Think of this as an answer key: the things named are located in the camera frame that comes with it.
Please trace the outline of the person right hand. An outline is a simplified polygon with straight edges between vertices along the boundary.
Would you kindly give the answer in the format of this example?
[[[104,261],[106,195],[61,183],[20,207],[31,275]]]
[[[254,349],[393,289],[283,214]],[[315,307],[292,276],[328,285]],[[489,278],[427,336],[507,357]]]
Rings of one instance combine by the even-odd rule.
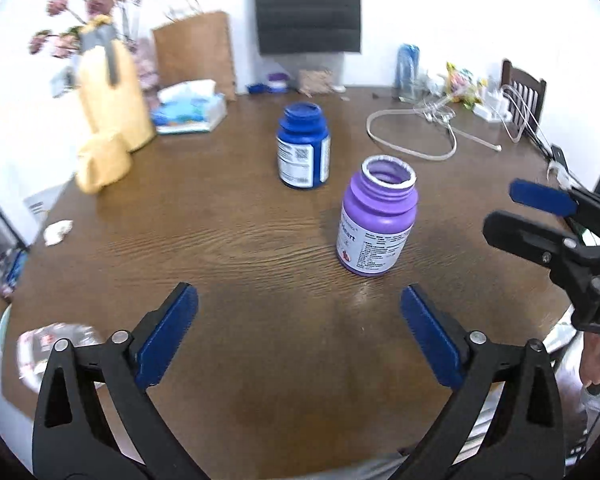
[[[583,350],[580,362],[582,385],[589,387],[600,384],[600,335],[583,334]]]

